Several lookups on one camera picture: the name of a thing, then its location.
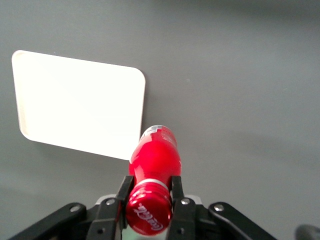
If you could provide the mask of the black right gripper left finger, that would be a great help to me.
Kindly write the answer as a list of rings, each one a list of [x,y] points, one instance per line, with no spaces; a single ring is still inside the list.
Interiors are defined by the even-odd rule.
[[[126,206],[133,185],[134,177],[125,176],[117,194],[100,202],[87,232],[87,240],[122,239],[122,231],[127,227]]]

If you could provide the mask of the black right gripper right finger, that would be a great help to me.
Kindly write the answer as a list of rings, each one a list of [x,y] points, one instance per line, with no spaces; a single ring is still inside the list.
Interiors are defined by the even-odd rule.
[[[196,239],[196,203],[183,192],[182,178],[171,177],[173,214],[167,230],[167,240]]]

